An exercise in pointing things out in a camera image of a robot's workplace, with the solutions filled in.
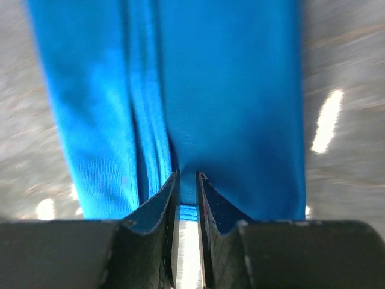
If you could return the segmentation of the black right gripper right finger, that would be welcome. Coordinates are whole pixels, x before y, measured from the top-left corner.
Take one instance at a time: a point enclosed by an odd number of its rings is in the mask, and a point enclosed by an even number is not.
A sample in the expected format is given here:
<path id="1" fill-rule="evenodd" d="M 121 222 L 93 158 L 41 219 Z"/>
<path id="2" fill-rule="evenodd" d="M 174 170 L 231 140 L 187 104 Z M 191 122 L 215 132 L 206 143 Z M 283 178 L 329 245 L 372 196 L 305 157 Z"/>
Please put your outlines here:
<path id="1" fill-rule="evenodd" d="M 356 220 L 258 222 L 196 174 L 205 288 L 383 288 L 384 241 Z"/>

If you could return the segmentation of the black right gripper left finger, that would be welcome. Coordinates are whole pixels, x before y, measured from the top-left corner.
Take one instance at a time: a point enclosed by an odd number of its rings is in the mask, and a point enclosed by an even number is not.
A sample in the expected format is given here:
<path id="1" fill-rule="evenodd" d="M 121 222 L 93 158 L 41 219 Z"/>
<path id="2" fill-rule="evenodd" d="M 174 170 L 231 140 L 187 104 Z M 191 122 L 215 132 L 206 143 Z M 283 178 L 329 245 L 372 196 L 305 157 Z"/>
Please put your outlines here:
<path id="1" fill-rule="evenodd" d="M 120 220 L 1 223 L 2 288 L 174 288 L 180 173 Z"/>

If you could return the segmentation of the blue cloth napkin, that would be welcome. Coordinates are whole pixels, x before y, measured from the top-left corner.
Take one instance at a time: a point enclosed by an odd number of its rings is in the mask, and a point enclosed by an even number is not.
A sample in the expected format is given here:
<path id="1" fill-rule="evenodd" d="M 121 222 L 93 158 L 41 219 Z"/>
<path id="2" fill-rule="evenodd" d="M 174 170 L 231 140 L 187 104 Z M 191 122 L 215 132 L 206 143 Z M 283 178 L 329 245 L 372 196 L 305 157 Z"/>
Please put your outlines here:
<path id="1" fill-rule="evenodd" d="M 87 219 L 120 219 L 180 171 L 256 220 L 302 220 L 300 1 L 28 1 Z"/>

